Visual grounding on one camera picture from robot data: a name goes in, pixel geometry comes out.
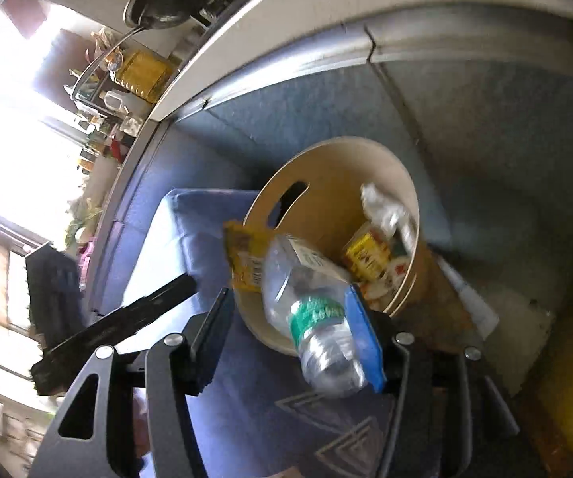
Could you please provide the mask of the yellow snack wrapper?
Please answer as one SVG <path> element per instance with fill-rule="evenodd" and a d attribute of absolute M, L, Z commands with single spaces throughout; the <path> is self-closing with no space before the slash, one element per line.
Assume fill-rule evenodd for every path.
<path fill-rule="evenodd" d="M 234 288 L 262 290 L 262 268 L 273 231 L 251 228 L 239 221 L 224 223 L 224 244 Z"/>

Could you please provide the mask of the yellow cooking oil bottle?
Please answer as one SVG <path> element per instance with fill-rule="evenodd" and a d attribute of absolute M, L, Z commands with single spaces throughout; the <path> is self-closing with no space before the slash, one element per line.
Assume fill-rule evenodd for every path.
<path fill-rule="evenodd" d="M 145 51 L 127 53 L 113 80 L 132 94 L 155 104 L 175 73 L 175 65 L 167 59 Z"/>

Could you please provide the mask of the clear plastic water bottle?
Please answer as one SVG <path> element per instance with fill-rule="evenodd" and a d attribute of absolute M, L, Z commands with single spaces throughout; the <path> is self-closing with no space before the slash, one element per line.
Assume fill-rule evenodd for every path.
<path fill-rule="evenodd" d="M 344 294 L 351 277 L 298 237 L 274 236 L 262 262 L 268 323 L 293 342 L 305 381 L 318 393 L 349 396 L 366 386 Z"/>

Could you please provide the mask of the blue patterned tablecloth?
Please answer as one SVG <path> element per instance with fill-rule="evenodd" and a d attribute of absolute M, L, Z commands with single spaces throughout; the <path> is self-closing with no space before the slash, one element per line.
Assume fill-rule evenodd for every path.
<path fill-rule="evenodd" d="M 124 291 L 130 304 L 180 274 L 197 293 L 119 344 L 146 350 L 203 313 L 228 286 L 223 225 L 241 220 L 253 191 L 174 189 L 161 200 Z M 212 477 L 373 477 L 393 400 L 365 388 L 342 399 L 311 391 L 297 358 L 268 349 L 233 317 L 211 384 L 188 400 Z"/>

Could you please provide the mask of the crumpled white paper trash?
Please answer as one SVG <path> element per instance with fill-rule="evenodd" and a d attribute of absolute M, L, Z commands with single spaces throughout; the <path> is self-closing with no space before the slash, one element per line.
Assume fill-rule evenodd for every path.
<path fill-rule="evenodd" d="M 374 184 L 362 184 L 361 203 L 365 217 L 379 228 L 386 239 L 391 241 L 398 235 L 409 255 L 415 251 L 416 222 L 403 203 L 381 192 Z"/>

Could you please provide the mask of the yellow box in bin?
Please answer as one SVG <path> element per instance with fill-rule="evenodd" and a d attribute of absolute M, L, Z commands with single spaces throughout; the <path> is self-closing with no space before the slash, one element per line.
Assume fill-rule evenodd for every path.
<path fill-rule="evenodd" d="M 392 260 L 389 243 L 379 228 L 367 222 L 342 249 L 342 261 L 356 280 L 376 282 Z"/>

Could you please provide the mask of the round wooden trash bin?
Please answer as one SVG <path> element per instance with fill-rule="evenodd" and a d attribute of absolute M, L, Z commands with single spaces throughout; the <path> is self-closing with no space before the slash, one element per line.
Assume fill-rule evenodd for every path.
<path fill-rule="evenodd" d="M 283 165 L 256 196 L 241 223 L 293 234 L 338 263 L 350 237 L 364 224 L 362 184 L 374 184 L 399 200 L 415 221 L 415 186 L 402 162 L 385 146 L 359 137 L 317 143 Z M 266 320 L 259 292 L 234 288 L 238 311 L 266 347 L 296 356 L 293 342 Z"/>

